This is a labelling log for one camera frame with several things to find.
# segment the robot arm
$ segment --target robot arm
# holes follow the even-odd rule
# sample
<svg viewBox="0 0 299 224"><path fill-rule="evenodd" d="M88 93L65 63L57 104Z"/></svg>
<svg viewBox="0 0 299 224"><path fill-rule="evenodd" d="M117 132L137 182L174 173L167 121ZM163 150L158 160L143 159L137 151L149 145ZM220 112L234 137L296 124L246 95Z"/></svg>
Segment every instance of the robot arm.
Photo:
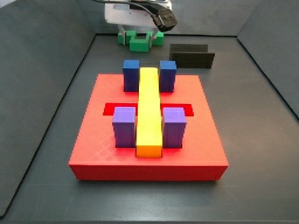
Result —
<svg viewBox="0 0 299 224"><path fill-rule="evenodd" d="M160 32L176 26L170 0L92 1L105 4L105 20L111 24L151 27Z"/></svg>

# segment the green block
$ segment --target green block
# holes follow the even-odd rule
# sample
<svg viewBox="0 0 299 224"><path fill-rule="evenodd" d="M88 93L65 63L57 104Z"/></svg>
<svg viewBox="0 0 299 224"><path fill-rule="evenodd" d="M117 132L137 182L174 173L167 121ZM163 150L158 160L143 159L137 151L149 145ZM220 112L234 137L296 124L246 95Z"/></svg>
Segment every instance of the green block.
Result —
<svg viewBox="0 0 299 224"><path fill-rule="evenodd" d="M129 51L147 53L149 51L149 38L149 32L145 34L145 38L136 38L136 36L132 37L129 41Z"/></svg>
<svg viewBox="0 0 299 224"><path fill-rule="evenodd" d="M120 45L123 45L124 44L124 37L123 37L121 33L117 34L116 39L117 39L117 43Z"/></svg>
<svg viewBox="0 0 299 224"><path fill-rule="evenodd" d="M164 33L163 32L158 32L155 35L155 39L154 39L154 46L162 46L164 44Z"/></svg>
<svg viewBox="0 0 299 224"><path fill-rule="evenodd" d="M125 43L129 44L131 39L136 37L136 31L127 31L125 32Z"/></svg>
<svg viewBox="0 0 299 224"><path fill-rule="evenodd" d="M129 44L129 40L131 38L133 38L136 36L136 31L125 31L125 44ZM124 37L121 35L121 32L117 34L117 43L120 45L124 44Z"/></svg>

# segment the red block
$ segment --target red block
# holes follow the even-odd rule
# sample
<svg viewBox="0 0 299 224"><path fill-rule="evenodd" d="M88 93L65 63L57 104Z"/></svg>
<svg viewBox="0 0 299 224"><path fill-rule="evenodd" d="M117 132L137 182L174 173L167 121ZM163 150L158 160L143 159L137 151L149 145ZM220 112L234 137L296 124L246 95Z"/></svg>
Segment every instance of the red block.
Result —
<svg viewBox="0 0 299 224"><path fill-rule="evenodd" d="M116 148L112 116L103 115L107 102L137 103L125 93L121 74L101 74L89 98L69 168L80 180L198 181L218 180L228 160L198 76L178 75L172 94L162 104L191 105L182 149L163 149L163 157L136 157L132 148Z"/></svg>

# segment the toy block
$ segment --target toy block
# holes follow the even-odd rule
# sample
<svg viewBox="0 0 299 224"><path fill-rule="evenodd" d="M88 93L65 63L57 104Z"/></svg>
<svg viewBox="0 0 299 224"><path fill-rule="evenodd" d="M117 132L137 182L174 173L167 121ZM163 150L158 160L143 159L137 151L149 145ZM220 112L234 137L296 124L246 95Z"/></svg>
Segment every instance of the toy block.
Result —
<svg viewBox="0 0 299 224"><path fill-rule="evenodd" d="M162 46L163 44L164 44L164 33L159 31L155 34L155 39L154 39L154 42L152 42L152 46Z"/></svg>
<svg viewBox="0 0 299 224"><path fill-rule="evenodd" d="M121 35L121 32L117 33L117 35L116 35L116 40L117 40L117 43L119 43L120 45L124 44L124 37L123 37L123 35Z"/></svg>
<svg viewBox="0 0 299 224"><path fill-rule="evenodd" d="M172 93L176 75L175 61L160 61L160 92Z"/></svg>
<svg viewBox="0 0 299 224"><path fill-rule="evenodd" d="M125 44L129 44L129 40L136 36L136 31L125 31ZM117 43L120 45L124 44L124 37L121 35L121 32L117 33Z"/></svg>
<svg viewBox="0 0 299 224"><path fill-rule="evenodd" d="M123 73L124 73L124 91L137 92L139 89L139 60L124 60Z"/></svg>
<svg viewBox="0 0 299 224"><path fill-rule="evenodd" d="M159 158L163 155L163 127L158 68L140 68L136 156Z"/></svg>
<svg viewBox="0 0 299 224"><path fill-rule="evenodd" d="M183 133L186 128L186 116L183 108L163 109L163 147L182 148Z"/></svg>
<svg viewBox="0 0 299 224"><path fill-rule="evenodd" d="M199 76L176 75L174 93L160 94L163 105L176 107L180 106L176 104L186 103L191 105L194 115L186 117L188 124L182 149L163 149L163 157L156 158L136 157L135 148L116 148L112 116L101 115L108 102L137 103L137 93L123 91L123 79L123 74L97 76L69 158L76 178L107 181L219 180L230 164Z"/></svg>
<svg viewBox="0 0 299 224"><path fill-rule="evenodd" d="M144 38L137 38L137 36L133 36L129 40L129 51L147 53L149 51L149 39L149 32L145 34Z"/></svg>
<svg viewBox="0 0 299 224"><path fill-rule="evenodd" d="M214 58L207 45L171 44L170 60L176 62L178 68L211 68Z"/></svg>
<svg viewBox="0 0 299 224"><path fill-rule="evenodd" d="M117 148L136 147L136 108L116 107L113 114L113 131Z"/></svg>

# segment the yellow bar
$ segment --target yellow bar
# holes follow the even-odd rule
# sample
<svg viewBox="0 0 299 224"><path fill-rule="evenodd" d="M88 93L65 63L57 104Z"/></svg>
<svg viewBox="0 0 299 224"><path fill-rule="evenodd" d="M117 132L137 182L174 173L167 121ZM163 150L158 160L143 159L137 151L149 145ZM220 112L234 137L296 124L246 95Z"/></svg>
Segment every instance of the yellow bar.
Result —
<svg viewBox="0 0 299 224"><path fill-rule="evenodd" d="M163 155L163 121L160 111L158 68L141 67L136 118L136 156L159 158Z"/></svg>

